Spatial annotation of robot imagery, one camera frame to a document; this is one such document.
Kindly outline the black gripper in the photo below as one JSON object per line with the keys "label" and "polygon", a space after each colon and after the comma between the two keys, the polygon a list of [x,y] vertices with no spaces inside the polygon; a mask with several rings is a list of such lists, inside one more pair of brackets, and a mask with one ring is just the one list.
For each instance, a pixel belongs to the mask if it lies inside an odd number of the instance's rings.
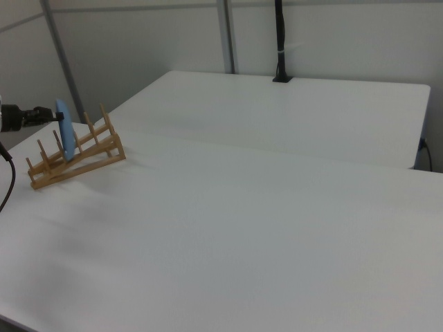
{"label": "black gripper", "polygon": [[33,110],[23,111],[16,104],[1,106],[1,132],[20,131],[31,125],[44,125],[63,119],[62,112],[53,112],[46,107],[35,107]]}

